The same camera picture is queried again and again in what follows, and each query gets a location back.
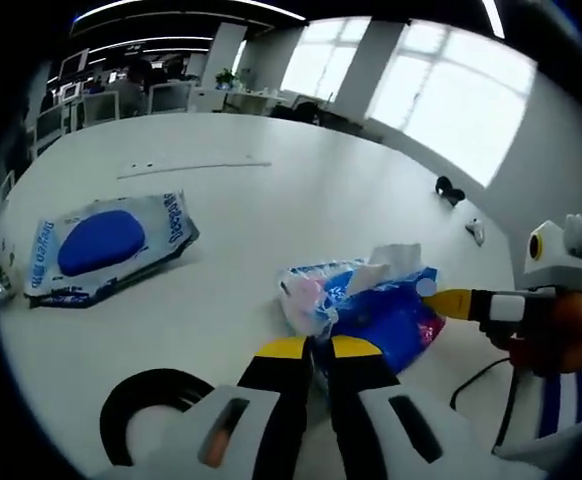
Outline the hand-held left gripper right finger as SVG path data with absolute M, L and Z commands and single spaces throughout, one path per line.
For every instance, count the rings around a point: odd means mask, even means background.
M 331 420 L 349 479 L 543 479 L 543 470 L 482 448 L 467 420 L 401 384 L 370 342 L 332 338 Z

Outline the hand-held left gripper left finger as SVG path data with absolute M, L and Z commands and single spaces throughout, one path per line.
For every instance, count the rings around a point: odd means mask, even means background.
M 212 387 L 180 370 L 152 369 L 118 384 L 100 413 L 111 462 L 103 479 L 290 479 L 307 426 L 313 365 L 304 337 L 264 345 L 234 385 Z M 131 419 L 166 406 L 178 412 L 161 445 L 132 458 Z

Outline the person's right hand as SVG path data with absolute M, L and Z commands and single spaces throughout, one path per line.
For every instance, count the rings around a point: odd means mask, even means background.
M 524 338 L 493 339 L 510 363 L 540 377 L 582 370 L 582 293 L 559 297 L 540 330 Z

